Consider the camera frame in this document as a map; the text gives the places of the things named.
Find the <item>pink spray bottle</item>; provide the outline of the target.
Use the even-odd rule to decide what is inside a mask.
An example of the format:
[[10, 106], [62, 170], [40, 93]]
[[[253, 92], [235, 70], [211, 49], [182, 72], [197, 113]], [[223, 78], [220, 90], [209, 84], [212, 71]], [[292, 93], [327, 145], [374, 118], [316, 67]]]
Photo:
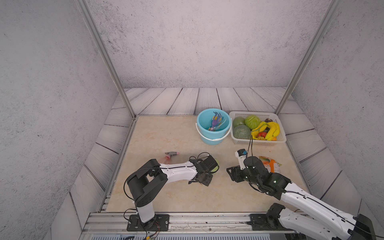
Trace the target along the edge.
[[177, 155], [179, 155], [180, 153], [179, 152], [166, 152], [165, 153], [165, 160], [164, 160], [164, 164], [169, 164], [170, 162], [171, 162], [171, 158], [173, 157], [173, 156], [177, 156]]

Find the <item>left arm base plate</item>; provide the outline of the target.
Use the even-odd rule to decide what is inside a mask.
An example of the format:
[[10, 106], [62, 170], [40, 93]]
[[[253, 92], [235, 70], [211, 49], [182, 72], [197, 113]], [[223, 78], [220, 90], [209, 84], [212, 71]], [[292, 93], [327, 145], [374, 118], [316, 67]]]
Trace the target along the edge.
[[143, 223], [139, 215], [130, 215], [128, 232], [166, 232], [169, 230], [170, 215], [155, 215], [151, 220]]

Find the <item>purple rake pink handle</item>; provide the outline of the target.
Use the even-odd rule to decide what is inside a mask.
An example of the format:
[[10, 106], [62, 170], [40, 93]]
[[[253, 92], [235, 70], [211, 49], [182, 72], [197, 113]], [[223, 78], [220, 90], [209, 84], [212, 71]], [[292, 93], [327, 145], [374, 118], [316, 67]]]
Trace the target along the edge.
[[215, 115], [212, 118], [211, 127], [209, 131], [216, 131], [226, 120], [223, 119], [223, 116], [219, 112], [215, 112]]

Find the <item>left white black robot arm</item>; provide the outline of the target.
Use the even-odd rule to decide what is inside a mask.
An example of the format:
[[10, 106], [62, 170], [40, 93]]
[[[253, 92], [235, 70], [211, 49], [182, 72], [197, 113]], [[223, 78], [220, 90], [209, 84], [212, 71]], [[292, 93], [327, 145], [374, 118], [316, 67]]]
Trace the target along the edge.
[[201, 159], [192, 157], [180, 164], [161, 164], [151, 159], [129, 175], [123, 187], [129, 188], [141, 223], [147, 224], [156, 219], [153, 200], [166, 184], [188, 181], [207, 187], [219, 169], [219, 163], [210, 154]]

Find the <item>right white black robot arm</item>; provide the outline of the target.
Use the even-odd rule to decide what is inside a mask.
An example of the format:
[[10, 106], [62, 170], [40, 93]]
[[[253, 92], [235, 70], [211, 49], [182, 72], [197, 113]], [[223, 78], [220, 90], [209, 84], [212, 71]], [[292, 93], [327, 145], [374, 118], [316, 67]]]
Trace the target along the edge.
[[235, 153], [239, 165], [227, 168], [231, 180], [248, 182], [256, 191], [290, 204], [306, 213], [300, 215], [274, 203], [266, 213], [267, 226], [285, 228], [315, 240], [376, 240], [371, 219], [353, 216], [307, 193], [280, 173], [269, 172], [263, 162], [242, 149]]

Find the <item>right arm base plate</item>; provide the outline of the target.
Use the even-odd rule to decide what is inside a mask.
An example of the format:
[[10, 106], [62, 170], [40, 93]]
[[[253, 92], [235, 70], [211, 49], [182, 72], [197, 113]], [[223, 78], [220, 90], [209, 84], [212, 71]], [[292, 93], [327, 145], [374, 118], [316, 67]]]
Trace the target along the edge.
[[250, 221], [246, 222], [253, 231], [291, 231], [282, 226], [279, 219], [267, 214], [250, 214]]

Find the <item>green trowel wooden handle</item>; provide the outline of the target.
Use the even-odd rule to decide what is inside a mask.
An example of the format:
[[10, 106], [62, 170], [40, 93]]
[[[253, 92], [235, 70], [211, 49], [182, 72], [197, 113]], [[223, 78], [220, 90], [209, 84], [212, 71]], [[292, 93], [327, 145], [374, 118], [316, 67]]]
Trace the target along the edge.
[[214, 174], [216, 173], [219, 169], [220, 169], [220, 165], [219, 165], [219, 161], [217, 159], [215, 159], [216, 161], [216, 165], [215, 167], [211, 170], [211, 173]]

